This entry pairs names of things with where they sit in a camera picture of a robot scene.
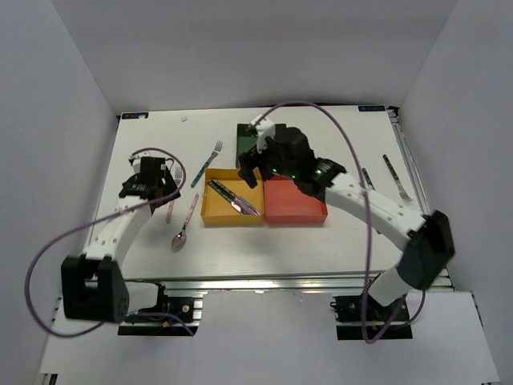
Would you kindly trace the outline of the pink handled fork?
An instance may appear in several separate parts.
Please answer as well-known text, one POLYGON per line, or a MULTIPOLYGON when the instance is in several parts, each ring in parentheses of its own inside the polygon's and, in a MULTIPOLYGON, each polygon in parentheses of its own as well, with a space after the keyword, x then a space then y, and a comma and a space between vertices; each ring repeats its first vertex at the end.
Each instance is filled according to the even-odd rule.
MULTIPOLYGON (((177 186, 180 185, 182 179, 183 179, 182 168, 180 166, 177 166, 175 168, 175 173, 174 173, 174 181, 176 182, 177 186)), ((175 203, 175 201, 170 201, 168 203, 168 210, 167 210, 167 215, 166 215, 166 223, 167 224, 169 224, 171 222, 171 217, 172 217, 172 211, 173 211, 174 203, 175 203)))

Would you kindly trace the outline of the green handled knife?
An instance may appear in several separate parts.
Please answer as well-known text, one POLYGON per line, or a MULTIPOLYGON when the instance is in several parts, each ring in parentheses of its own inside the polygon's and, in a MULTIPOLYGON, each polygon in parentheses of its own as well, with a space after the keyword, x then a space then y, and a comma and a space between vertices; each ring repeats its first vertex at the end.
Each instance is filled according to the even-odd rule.
POLYGON ((218 180, 210 180, 208 185, 213 188, 223 199, 225 199, 239 214, 251 214, 243 201, 224 184, 220 183, 218 180))

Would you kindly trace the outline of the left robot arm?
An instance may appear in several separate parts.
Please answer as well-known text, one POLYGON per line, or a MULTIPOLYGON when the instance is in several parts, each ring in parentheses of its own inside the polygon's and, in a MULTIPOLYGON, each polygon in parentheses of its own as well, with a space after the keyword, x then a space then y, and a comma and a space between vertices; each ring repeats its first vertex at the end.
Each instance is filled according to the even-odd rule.
POLYGON ((158 284, 124 281, 121 267, 139 231, 157 208, 180 196, 166 160, 143 156, 122 183, 114 210, 101 232, 78 257, 61 264, 63 309, 69 319, 121 323, 142 310, 160 320, 169 300, 158 284))

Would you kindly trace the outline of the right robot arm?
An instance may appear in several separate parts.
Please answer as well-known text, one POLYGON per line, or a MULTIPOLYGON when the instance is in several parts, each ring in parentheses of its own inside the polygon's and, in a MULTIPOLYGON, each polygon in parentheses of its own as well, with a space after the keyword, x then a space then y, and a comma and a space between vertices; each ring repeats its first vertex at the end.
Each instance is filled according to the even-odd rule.
POLYGON ((284 124, 247 126, 256 144, 240 154, 240 177, 254 188, 254 170, 263 180, 290 179, 306 196, 341 209, 388 238, 402 256, 371 283, 362 299, 363 313, 373 320, 388 314, 391 304, 411 290, 429 289, 455 255, 448 217, 435 210, 424 215, 374 190, 361 187, 343 166, 314 155, 300 129, 284 124))

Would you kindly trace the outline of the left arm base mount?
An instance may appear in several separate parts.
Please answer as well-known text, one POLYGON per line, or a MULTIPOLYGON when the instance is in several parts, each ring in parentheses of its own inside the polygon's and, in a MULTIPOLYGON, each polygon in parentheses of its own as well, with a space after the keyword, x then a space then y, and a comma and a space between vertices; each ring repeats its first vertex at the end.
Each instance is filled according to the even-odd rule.
POLYGON ((203 295, 179 292, 163 283, 127 284, 129 306, 119 324, 119 336, 192 337, 203 310, 203 295))

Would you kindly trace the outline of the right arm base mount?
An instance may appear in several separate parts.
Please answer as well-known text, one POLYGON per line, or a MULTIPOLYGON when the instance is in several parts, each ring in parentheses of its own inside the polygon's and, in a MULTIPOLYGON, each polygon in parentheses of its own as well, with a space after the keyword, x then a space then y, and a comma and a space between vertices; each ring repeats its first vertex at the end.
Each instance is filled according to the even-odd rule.
MULTIPOLYGON (((362 296, 346 295, 337 296, 330 302, 330 307, 334 312, 336 320, 336 331, 338 341, 363 341, 362 334, 362 296)), ((396 317, 386 329, 381 339, 385 340, 407 340, 412 339, 413 332, 411 326, 405 326, 410 320, 406 300, 398 299, 390 306, 380 307, 373 303, 373 299, 368 299, 366 310, 366 332, 368 339, 374 338, 390 320, 390 316, 400 306, 396 317)))

